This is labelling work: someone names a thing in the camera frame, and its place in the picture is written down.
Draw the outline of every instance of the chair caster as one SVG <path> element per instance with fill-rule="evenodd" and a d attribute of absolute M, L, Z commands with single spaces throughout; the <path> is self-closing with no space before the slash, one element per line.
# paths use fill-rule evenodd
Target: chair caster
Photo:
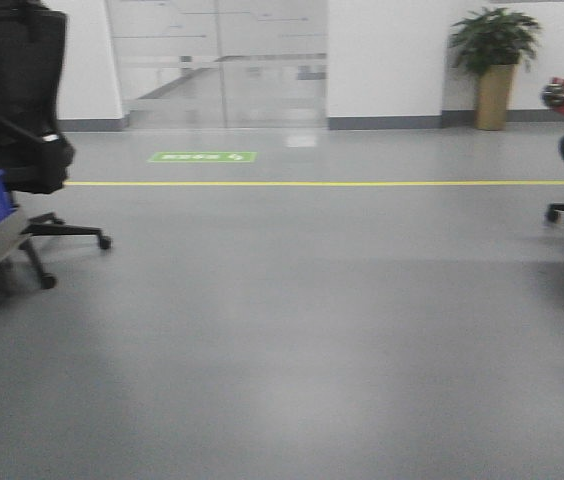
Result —
<path fill-rule="evenodd" d="M 549 208 L 546 211 L 546 215 L 544 216 L 544 218 L 546 218 L 546 221 L 549 223 L 557 223 L 557 221 L 560 219 L 560 212 L 558 212 L 557 210 L 553 210 L 552 208 Z"/>
<path fill-rule="evenodd" d="M 50 273 L 45 273 L 40 277 L 40 285 L 42 286 L 43 290 L 50 290 L 51 288 L 55 287 L 58 284 L 57 279 L 55 276 L 51 275 Z"/>
<path fill-rule="evenodd" d="M 109 248 L 111 248 L 112 242 L 113 240 L 111 239 L 111 237 L 108 237 L 106 235 L 102 235 L 101 237 L 98 237 L 98 245 L 102 250 L 108 250 Z"/>

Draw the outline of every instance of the plant pot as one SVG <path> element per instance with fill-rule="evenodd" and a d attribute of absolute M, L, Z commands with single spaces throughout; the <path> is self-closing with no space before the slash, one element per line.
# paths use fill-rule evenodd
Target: plant pot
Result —
<path fill-rule="evenodd" d="M 515 65 L 491 65 L 480 77 L 476 128 L 503 130 Z"/>

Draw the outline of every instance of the glass partition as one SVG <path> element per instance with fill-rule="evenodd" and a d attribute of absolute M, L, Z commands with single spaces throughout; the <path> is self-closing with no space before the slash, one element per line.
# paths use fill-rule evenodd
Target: glass partition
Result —
<path fill-rule="evenodd" d="M 326 124 L 327 0 L 108 0 L 131 128 Z"/>

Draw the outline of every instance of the chair armrest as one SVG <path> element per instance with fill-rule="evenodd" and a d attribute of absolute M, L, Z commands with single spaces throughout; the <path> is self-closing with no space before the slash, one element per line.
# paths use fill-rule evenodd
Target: chair armrest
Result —
<path fill-rule="evenodd" d="M 44 145 L 46 143 L 44 139 L 27 132 L 25 129 L 19 127 L 2 115 L 0 115 L 0 129 L 17 140 L 26 141 L 35 145 Z"/>

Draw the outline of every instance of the yellow floor line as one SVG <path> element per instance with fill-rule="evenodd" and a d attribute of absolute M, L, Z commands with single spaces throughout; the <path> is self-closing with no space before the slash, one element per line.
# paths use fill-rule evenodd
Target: yellow floor line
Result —
<path fill-rule="evenodd" d="M 564 180 L 458 180 L 413 182 L 81 182 L 69 181 L 75 187 L 444 187 L 564 185 Z"/>

